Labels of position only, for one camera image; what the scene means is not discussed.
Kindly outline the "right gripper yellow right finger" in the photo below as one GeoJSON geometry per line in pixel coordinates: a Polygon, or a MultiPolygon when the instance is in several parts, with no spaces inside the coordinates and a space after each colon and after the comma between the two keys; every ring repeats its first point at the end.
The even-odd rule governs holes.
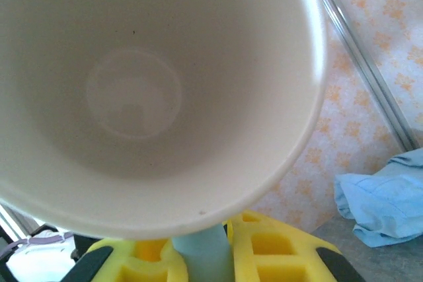
{"type": "Polygon", "coordinates": [[[236,281],[364,281],[333,244],[255,211],[224,222],[236,281]]]}

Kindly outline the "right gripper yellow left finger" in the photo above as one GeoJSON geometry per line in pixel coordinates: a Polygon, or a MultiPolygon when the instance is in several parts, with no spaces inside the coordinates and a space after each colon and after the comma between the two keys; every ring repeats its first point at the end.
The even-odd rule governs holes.
{"type": "Polygon", "coordinates": [[[182,256],[169,239],[95,242],[67,273],[68,281],[187,281],[182,256]]]}

